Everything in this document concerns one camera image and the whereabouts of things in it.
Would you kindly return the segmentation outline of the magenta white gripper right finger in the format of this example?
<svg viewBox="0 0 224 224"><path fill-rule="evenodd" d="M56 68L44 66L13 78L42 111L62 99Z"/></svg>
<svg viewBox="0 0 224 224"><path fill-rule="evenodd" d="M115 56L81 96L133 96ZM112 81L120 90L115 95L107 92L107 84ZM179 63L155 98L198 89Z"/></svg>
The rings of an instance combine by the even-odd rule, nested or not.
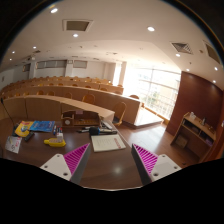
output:
<svg viewBox="0 0 224 224"><path fill-rule="evenodd" d="M137 144L132 145L132 155L143 185L155 182L181 169L166 154L157 155Z"/></svg>

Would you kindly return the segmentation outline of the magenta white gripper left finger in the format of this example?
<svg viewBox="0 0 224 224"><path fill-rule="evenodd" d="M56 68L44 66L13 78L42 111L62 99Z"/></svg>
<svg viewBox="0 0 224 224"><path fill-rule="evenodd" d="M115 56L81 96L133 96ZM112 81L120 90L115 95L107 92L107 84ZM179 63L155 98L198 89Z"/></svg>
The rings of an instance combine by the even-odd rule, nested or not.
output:
<svg viewBox="0 0 224 224"><path fill-rule="evenodd" d="M90 144L84 144L65 155L55 154L41 169L72 183L79 184L90 155Z"/></svg>

